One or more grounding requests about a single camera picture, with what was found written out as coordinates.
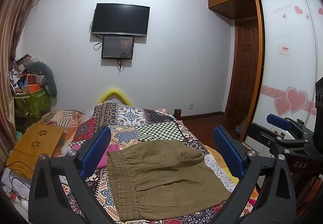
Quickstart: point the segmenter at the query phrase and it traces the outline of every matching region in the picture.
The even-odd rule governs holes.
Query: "checkered pattern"
[[[136,127],[139,141],[171,140],[184,141],[184,136],[174,121]]]
[[[76,142],[70,143],[68,146],[69,146],[71,149],[73,149],[73,146],[74,146],[74,145],[82,146],[82,145],[85,143],[85,141],[87,141],[87,139],[84,139],[84,140],[80,140],[80,141],[76,141]]]

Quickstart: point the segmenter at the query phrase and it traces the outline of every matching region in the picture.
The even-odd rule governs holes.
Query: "patterned bedspread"
[[[85,111],[80,125],[74,134],[67,140],[61,149],[60,156],[64,156],[74,145],[82,145],[102,125],[111,129],[111,147],[113,150],[121,150],[135,145],[140,141],[157,139],[157,135],[163,139],[178,139],[191,148],[200,149],[204,154],[205,163],[219,177],[224,186],[233,191],[235,184],[219,166],[211,153],[198,141],[198,139],[178,121],[174,116],[168,114],[164,109],[148,110],[140,107],[130,107],[112,101],[106,101]],[[107,168],[98,169],[86,179],[86,184],[93,192],[96,199],[104,207],[106,212],[116,221],[119,221],[113,197],[109,188]],[[64,176],[60,176],[63,190],[72,210],[84,217],[79,208],[73,192]],[[206,224],[221,209],[225,202],[200,212],[168,220],[134,220],[127,224]],[[242,215],[251,212],[253,206],[248,202]]]

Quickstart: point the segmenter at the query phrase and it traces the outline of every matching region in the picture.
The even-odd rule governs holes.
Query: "small sign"
[[[290,55],[290,48],[287,46],[279,45],[278,46],[278,53]]]

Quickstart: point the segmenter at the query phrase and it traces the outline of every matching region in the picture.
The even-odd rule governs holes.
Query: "sliding wardrobe door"
[[[261,0],[264,72],[253,122],[272,129],[268,114],[307,121],[316,82],[316,39],[306,0]]]

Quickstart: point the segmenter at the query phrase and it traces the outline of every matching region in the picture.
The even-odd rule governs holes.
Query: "wall-mounted tv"
[[[91,33],[147,36],[149,10],[138,5],[98,3]]]

